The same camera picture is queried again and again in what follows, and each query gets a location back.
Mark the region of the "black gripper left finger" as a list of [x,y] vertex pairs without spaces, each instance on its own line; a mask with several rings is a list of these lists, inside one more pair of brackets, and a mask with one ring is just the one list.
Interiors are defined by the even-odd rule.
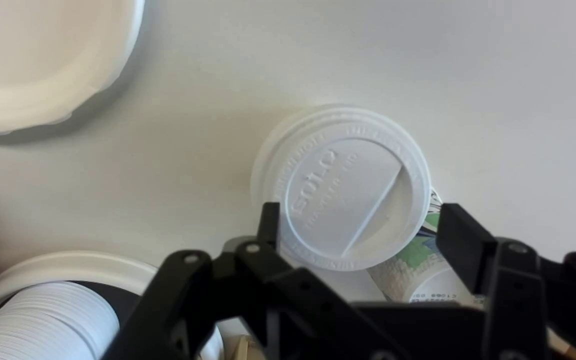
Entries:
[[256,236],[237,249],[253,300],[245,319],[273,360],[396,360],[396,345],[309,268],[279,255],[279,202],[267,202]]

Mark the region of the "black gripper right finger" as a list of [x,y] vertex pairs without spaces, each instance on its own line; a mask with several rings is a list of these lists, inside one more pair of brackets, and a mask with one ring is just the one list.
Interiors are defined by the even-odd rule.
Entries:
[[492,236],[461,205],[440,207],[443,256],[474,296],[485,296],[483,356],[547,360],[547,296],[535,249]]

